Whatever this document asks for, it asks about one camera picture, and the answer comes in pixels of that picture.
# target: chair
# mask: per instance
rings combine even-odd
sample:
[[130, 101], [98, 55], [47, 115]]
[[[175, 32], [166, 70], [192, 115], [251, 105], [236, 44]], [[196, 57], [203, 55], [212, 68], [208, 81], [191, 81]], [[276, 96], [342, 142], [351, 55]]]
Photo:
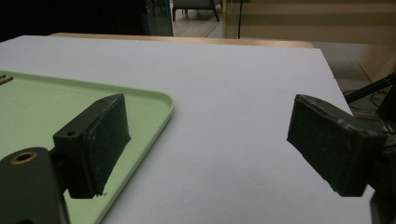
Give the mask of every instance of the chair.
[[176, 10], [185, 10], [186, 14], [188, 9], [198, 9], [198, 10], [213, 10], [216, 16], [216, 20], [219, 21], [219, 14], [216, 11], [216, 6], [220, 4], [222, 7], [222, 0], [173, 0], [173, 21], [176, 18]]

